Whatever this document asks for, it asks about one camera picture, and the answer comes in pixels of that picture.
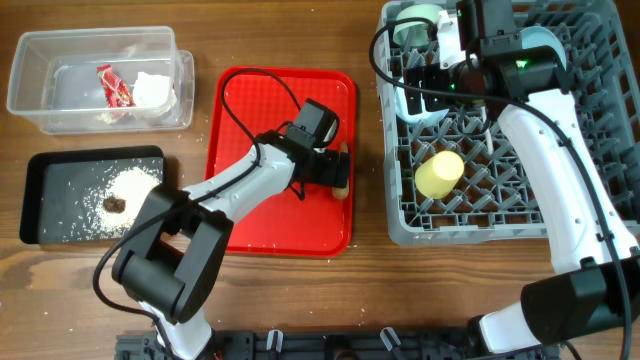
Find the brown carrot-like food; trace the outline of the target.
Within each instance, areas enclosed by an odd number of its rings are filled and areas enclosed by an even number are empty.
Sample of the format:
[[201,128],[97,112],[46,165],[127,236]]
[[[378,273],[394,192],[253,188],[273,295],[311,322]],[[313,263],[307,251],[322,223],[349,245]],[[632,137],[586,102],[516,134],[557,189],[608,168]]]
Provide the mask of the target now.
[[[348,144],[346,142],[342,142],[340,144],[340,152],[344,152],[344,153],[349,152]],[[349,195],[349,183],[346,183],[346,186],[344,188],[337,188],[337,187],[332,188],[332,196],[337,200],[344,200],[348,197],[348,195]]]

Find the mint green bowl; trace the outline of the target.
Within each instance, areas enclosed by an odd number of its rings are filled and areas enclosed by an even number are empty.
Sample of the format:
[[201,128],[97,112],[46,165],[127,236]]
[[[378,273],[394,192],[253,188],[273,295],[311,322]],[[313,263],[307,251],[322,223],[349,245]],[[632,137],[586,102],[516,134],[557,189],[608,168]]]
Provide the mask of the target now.
[[[436,24],[443,8],[434,4],[418,4],[402,10],[396,21],[407,18],[427,19]],[[423,47],[430,43],[430,26],[421,21],[406,22],[394,26],[393,42],[401,47]]]

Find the yellow plastic cup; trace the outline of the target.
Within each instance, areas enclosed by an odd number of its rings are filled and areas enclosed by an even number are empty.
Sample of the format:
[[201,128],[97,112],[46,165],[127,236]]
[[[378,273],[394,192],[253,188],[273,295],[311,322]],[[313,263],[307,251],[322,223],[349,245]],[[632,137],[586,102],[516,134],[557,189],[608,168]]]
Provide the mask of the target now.
[[457,153],[438,152],[416,170],[416,188],[425,197],[442,199],[454,189],[463,172],[464,162]]

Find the white tissue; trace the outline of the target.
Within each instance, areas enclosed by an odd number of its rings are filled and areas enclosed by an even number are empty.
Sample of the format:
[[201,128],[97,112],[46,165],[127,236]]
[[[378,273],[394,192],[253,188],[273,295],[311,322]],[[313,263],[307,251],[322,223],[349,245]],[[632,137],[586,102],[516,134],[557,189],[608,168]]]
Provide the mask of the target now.
[[177,97],[169,76],[139,72],[133,85],[133,100],[136,107],[144,108],[134,116],[145,119],[168,112],[176,104]]

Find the brown food chunk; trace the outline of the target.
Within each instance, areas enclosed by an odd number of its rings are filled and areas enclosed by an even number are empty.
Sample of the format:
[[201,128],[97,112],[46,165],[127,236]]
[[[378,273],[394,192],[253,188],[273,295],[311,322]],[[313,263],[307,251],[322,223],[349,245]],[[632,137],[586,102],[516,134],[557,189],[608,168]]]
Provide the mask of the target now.
[[109,196],[103,200],[102,206],[108,213],[120,214],[126,210],[126,200],[115,196]]

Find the white rice pile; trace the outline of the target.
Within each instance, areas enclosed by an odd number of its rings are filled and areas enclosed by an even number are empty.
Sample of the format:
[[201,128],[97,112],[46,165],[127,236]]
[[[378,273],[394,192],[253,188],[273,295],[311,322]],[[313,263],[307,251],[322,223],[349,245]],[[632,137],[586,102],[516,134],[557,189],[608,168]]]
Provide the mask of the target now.
[[[124,235],[133,225],[149,192],[162,182],[159,169],[127,166],[100,177],[102,184],[90,185],[81,197],[81,214],[71,233],[80,241],[113,239]],[[123,213],[108,213],[102,202],[109,196],[126,200]]]

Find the red snack wrapper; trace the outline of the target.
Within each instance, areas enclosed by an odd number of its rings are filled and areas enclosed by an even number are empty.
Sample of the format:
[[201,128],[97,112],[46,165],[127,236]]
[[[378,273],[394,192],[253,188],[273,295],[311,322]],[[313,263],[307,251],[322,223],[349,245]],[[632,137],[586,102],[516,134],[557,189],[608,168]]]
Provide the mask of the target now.
[[99,66],[96,72],[109,108],[135,106],[128,85],[113,71],[110,64]]

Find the white plastic spoon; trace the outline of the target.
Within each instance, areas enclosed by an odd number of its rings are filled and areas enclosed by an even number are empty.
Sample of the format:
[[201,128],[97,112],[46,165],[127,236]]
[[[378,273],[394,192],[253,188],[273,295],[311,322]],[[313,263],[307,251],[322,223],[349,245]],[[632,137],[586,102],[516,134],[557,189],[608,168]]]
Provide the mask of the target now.
[[488,115],[485,113],[483,113],[483,120],[484,123],[486,125],[486,130],[484,131],[484,135],[485,135],[485,140],[486,140],[486,147],[487,147],[487,154],[488,155],[493,155],[494,153],[494,144],[493,144],[493,138],[492,138],[492,134],[491,134],[491,123],[489,121]]

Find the small light blue bowl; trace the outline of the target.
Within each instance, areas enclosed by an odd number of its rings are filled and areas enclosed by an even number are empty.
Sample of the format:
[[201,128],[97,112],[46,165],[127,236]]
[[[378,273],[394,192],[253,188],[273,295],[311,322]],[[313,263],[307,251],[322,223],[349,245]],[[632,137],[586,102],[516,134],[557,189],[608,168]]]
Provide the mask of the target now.
[[396,115],[405,123],[423,122],[426,126],[434,126],[449,113],[448,107],[429,111],[420,93],[406,91],[401,87],[396,87],[394,91]]

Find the large light blue plate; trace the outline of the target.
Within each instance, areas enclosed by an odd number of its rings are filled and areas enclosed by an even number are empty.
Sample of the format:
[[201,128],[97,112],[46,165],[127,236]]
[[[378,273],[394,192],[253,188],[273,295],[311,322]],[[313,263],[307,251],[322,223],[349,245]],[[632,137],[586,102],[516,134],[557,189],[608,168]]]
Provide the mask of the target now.
[[559,38],[550,30],[542,26],[531,26],[520,31],[522,47],[532,49],[542,46],[551,47],[559,57],[564,68],[567,68],[567,59],[564,47]]

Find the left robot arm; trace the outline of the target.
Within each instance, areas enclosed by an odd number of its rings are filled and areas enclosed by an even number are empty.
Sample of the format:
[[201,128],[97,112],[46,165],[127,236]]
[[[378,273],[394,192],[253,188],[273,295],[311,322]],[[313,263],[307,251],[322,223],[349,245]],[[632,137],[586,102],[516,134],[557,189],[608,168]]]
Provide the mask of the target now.
[[203,304],[213,289],[234,225],[294,182],[343,188],[350,157],[330,149],[340,120],[308,99],[292,123],[269,130],[214,177],[182,190],[159,185],[121,239],[113,279],[150,316],[161,352],[204,355],[214,336]]

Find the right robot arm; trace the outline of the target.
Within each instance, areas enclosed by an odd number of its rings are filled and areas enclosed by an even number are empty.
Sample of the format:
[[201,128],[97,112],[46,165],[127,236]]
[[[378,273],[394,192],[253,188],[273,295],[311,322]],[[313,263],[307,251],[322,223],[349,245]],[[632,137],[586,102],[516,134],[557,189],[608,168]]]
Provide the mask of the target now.
[[414,5],[393,40],[436,42],[438,63],[407,71],[408,113],[443,117],[453,104],[484,103],[515,150],[547,229],[554,275],[519,300],[475,319],[475,348],[502,354],[612,328],[639,314],[639,246],[607,195],[578,125],[561,40],[518,27],[508,1],[461,1],[454,13]]

